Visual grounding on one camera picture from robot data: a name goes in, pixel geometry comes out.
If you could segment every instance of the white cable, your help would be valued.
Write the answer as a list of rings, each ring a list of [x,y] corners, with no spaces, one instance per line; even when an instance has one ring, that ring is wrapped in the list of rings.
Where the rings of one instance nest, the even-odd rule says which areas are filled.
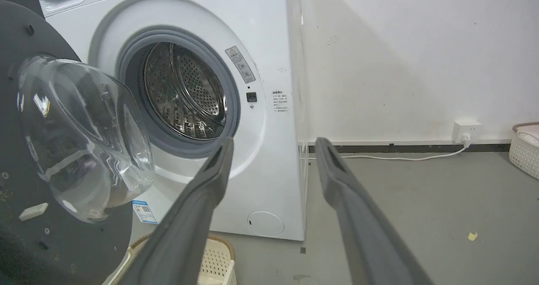
[[[438,156],[425,157],[425,158],[417,158],[417,159],[412,159],[412,158],[382,158],[382,157],[363,156],[363,155],[344,156],[344,157],[341,157],[341,158],[343,158],[343,159],[364,158],[364,159],[378,159],[378,160],[424,161],[424,160],[435,159],[435,158],[450,157],[450,156],[454,156],[455,154],[461,153],[462,151],[466,150],[466,148],[468,148],[470,146],[470,144],[472,143],[470,134],[465,133],[464,135],[462,135],[462,141],[464,141],[464,147],[462,149],[460,149],[459,151],[456,151],[456,152],[453,152],[453,153],[440,154]]]

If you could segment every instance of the metal screw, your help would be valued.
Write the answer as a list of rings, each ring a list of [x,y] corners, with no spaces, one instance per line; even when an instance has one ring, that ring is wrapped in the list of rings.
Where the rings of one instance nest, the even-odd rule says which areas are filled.
[[[31,36],[33,36],[33,34],[35,34],[35,30],[34,30],[34,28],[33,28],[31,25],[28,25],[28,26],[27,26],[27,32],[28,32]]]

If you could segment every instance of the baseboard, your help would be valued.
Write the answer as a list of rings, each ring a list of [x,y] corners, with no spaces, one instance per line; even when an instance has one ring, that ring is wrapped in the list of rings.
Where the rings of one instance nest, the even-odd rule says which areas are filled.
[[[510,139],[481,140],[470,145],[464,152],[507,152]],[[455,152],[462,149],[461,144],[452,141],[332,141],[340,153],[426,153]],[[314,153],[314,141],[310,141],[309,153]]]

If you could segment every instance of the gray rubber gasket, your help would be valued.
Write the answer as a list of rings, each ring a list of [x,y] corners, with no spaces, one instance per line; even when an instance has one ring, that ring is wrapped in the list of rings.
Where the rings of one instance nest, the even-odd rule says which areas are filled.
[[[209,141],[200,141],[181,136],[159,118],[152,108],[143,87],[142,72],[149,50],[158,42],[169,42],[183,46],[198,55],[217,75],[227,97],[227,122],[221,135]],[[232,137],[240,118],[240,97],[235,80],[223,60],[203,40],[177,28],[159,27],[137,34],[125,45],[119,57],[116,76],[133,93],[148,131],[150,141],[176,156],[206,157],[223,137]]]

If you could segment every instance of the basket rim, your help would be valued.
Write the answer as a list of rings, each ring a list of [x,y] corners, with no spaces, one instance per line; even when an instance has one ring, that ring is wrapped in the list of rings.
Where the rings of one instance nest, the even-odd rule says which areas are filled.
[[[208,240],[212,240],[212,241],[217,241],[217,242],[223,243],[223,244],[229,249],[229,252],[230,252],[230,260],[232,260],[232,261],[235,262],[235,251],[234,251],[234,247],[232,246],[232,244],[231,244],[227,239],[223,239],[222,237],[216,237],[216,236],[214,236],[214,235],[208,235]]]
[[[522,127],[522,126],[531,126],[531,125],[539,125],[539,122],[528,122],[528,123],[516,124],[512,127],[512,130],[516,133],[518,131],[517,128]]]
[[[150,238],[150,236],[153,234],[153,232],[151,233],[148,233],[147,235],[144,235],[143,237],[141,237],[140,239],[138,239],[137,241],[135,241],[133,244],[131,244],[131,249],[135,249],[135,247],[137,247],[138,245],[140,245],[141,243],[145,242],[147,239]],[[227,239],[223,239],[222,237],[216,237],[214,235],[208,235],[208,240],[212,240],[212,241],[217,241],[219,243],[223,243],[228,249],[229,249],[229,252],[230,252],[230,259],[232,261],[235,262],[235,251],[234,251],[234,247],[232,246],[232,244],[227,240]]]

